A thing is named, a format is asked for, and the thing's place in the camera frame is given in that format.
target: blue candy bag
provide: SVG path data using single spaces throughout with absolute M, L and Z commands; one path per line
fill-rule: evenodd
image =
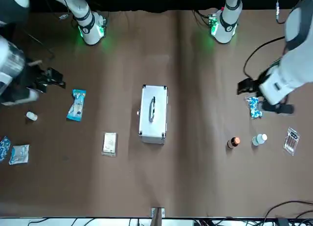
M 10 148 L 11 142 L 8 137 L 4 137 L 0 141 L 0 162 L 2 162 L 5 159 L 5 156 Z
M 74 97 L 74 104 L 70 107 L 67 118 L 71 120 L 75 120 L 80 122 L 83 115 L 83 106 L 84 106 L 84 99 L 86 96 L 85 90 L 73 90 L 73 97 Z
M 259 98 L 252 96 L 246 98 L 247 103 L 249 104 L 250 107 L 250 115 L 252 119 L 255 118 L 261 118 L 263 116 L 262 111 L 259 110 L 258 104 L 259 104 Z

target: blue and white package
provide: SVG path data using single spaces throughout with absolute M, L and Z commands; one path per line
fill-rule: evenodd
M 14 164 L 19 164 L 19 163 L 27 163 L 28 151 L 29 151 L 29 144 L 13 146 L 9 164 L 14 165 Z
M 2 162 L 5 159 L 5 156 L 10 148 L 10 145 L 11 141 L 6 136 L 0 141 L 0 162 Z
M 246 101 L 249 104 L 250 107 L 250 115 L 252 119 L 255 118 L 261 118 L 263 116 L 263 113 L 258 109 L 258 104 L 259 104 L 259 98 L 252 96 L 249 98 L 246 98 Z
M 84 106 L 84 99 L 86 96 L 85 90 L 73 90 L 73 96 L 74 96 L 74 104 L 70 107 L 67 118 L 71 120 L 75 120 L 80 122 L 83 115 L 83 106 Z

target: white label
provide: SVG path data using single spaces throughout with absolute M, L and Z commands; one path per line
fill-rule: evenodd
M 115 153 L 116 133 L 105 133 L 103 152 Z

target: green led light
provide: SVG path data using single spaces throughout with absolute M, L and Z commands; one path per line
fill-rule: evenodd
M 100 37 L 103 37 L 104 36 L 104 28 L 103 27 L 100 27 L 100 26 L 96 26 L 96 28 L 97 28 L 97 30 L 98 30 L 98 32 L 99 32 L 99 35 L 100 35 Z M 82 36 L 82 38 L 83 38 L 83 32 L 82 32 L 82 30 L 80 29 L 80 27 L 78 27 L 78 29 L 79 29 L 79 32 L 80 32 L 80 36 Z
M 100 27 L 100 26 L 96 25 L 96 28 L 97 28 L 97 30 L 99 32 L 100 37 L 103 37 L 104 36 L 104 29 L 103 29 L 103 27 Z
M 218 23 L 211 27 L 211 35 L 215 36 L 218 27 L 219 27 Z
M 83 38 L 82 30 L 80 29 L 80 27 L 78 27 L 78 29 L 79 29 L 79 32 L 80 32 L 80 36 L 82 36 L 82 38 Z

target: small white box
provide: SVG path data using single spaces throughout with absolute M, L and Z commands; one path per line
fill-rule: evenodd
M 117 145 L 117 133 L 106 132 L 104 134 L 102 155 L 115 157 Z

